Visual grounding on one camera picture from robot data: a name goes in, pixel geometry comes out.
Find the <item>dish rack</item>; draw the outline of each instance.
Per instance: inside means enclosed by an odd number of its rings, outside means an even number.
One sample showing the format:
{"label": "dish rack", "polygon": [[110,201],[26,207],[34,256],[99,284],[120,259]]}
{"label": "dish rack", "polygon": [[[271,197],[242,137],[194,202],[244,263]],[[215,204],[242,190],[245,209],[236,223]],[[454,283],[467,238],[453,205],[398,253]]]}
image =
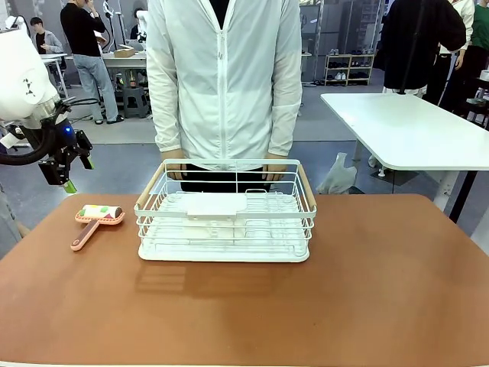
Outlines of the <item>dish rack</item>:
{"label": "dish rack", "polygon": [[[209,177],[232,173],[233,180],[185,180],[195,171],[187,171],[183,164],[212,167],[212,171],[202,169]],[[278,164],[285,164],[287,172],[250,171]],[[256,179],[250,180],[250,172]],[[268,181],[274,190],[239,192],[242,184],[263,184],[264,174],[276,175]],[[170,179],[173,175],[181,175],[182,180]],[[234,192],[183,192],[183,182],[224,183],[232,185]],[[299,161],[166,160],[134,211],[141,238],[139,256],[144,260],[301,262],[309,257],[316,201]]]}

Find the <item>black pants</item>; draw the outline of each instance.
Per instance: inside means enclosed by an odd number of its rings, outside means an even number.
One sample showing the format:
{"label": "black pants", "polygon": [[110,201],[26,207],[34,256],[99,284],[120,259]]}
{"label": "black pants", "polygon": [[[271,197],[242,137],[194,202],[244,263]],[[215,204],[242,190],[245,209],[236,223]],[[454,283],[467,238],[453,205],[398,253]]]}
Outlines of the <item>black pants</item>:
{"label": "black pants", "polygon": [[440,54],[436,58],[431,75],[428,80],[428,88],[423,96],[425,101],[438,105],[445,90],[446,80],[449,78],[452,54]]}
{"label": "black pants", "polygon": [[[233,172],[213,173],[205,171],[200,167],[188,164],[186,166],[188,172],[183,177],[189,181],[233,181],[231,183],[208,183],[208,182],[182,182],[180,186],[183,191],[191,193],[235,193],[236,192],[236,174]],[[263,168],[249,171],[250,173],[238,174],[238,182],[242,181],[260,181],[259,183],[239,183],[238,192],[244,193],[246,190],[270,190],[270,184],[266,183],[266,178],[263,178],[261,172]]]}
{"label": "black pants", "polygon": [[487,65],[487,52],[482,47],[469,46],[465,52],[464,63],[459,70],[454,70],[446,87],[440,107],[456,115],[465,113],[464,103],[467,98],[474,98],[478,87],[474,78],[481,75]]}

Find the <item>hand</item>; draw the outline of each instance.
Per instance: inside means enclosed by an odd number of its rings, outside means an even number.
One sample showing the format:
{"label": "hand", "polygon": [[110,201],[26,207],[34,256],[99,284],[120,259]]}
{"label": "hand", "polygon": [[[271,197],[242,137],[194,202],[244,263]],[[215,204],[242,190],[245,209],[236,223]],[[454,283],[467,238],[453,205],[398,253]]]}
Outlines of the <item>hand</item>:
{"label": "hand", "polygon": [[104,37],[96,37],[97,42],[99,42],[102,46],[107,43],[107,40]]}
{"label": "hand", "polygon": [[[287,159],[282,155],[275,155],[268,153],[265,159]],[[287,170],[286,164],[265,164],[263,166],[264,172],[285,172]],[[267,181],[280,181],[283,179],[283,174],[264,174],[262,178],[266,178]]]}
{"label": "hand", "polygon": [[455,70],[458,70],[461,68],[461,66],[463,65],[464,63],[464,56],[463,55],[459,55],[457,57],[457,61],[455,61]]}
{"label": "hand", "polygon": [[89,7],[89,9],[90,9],[91,11],[93,11],[94,13],[96,12],[96,11],[95,11],[95,5],[93,4],[93,0],[88,0],[88,1],[86,2],[86,6],[88,6],[88,7]]}
{"label": "hand", "polygon": [[[161,153],[161,159],[165,161],[166,159],[185,159],[182,149],[175,149],[174,151],[164,151]],[[167,169],[169,171],[186,171],[186,164],[167,164]],[[173,180],[183,180],[183,176],[186,176],[182,172],[168,172],[168,177]]]}

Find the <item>black jacket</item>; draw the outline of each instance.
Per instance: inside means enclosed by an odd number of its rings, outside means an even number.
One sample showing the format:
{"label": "black jacket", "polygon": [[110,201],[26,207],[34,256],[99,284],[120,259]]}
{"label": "black jacket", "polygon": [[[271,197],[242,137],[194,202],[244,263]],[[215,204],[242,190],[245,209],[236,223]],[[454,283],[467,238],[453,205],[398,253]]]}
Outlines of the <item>black jacket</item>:
{"label": "black jacket", "polygon": [[[396,0],[384,23],[381,50],[385,62],[384,86],[400,89],[416,31],[422,0]],[[419,36],[406,89],[423,88],[435,63],[438,45],[458,50],[465,42],[465,25],[447,0],[424,0]]]}

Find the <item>white jacket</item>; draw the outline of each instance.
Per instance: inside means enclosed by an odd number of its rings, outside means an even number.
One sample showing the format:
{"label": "white jacket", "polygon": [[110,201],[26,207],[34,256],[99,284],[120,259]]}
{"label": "white jacket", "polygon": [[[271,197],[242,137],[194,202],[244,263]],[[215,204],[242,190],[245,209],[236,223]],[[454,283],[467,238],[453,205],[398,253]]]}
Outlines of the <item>white jacket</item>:
{"label": "white jacket", "polygon": [[148,13],[147,74],[160,151],[182,148],[187,158],[203,159],[286,156],[302,97],[299,1],[230,0],[222,31],[209,0],[149,0]]}
{"label": "white jacket", "polygon": [[[468,44],[471,40],[472,33],[474,30],[472,29],[472,24],[474,23],[474,0],[449,0],[449,2],[453,5],[453,8],[460,14],[461,19],[465,24],[465,36],[467,38],[467,42],[461,48],[467,50]],[[440,48],[441,54],[451,54],[446,48],[441,46]]]}

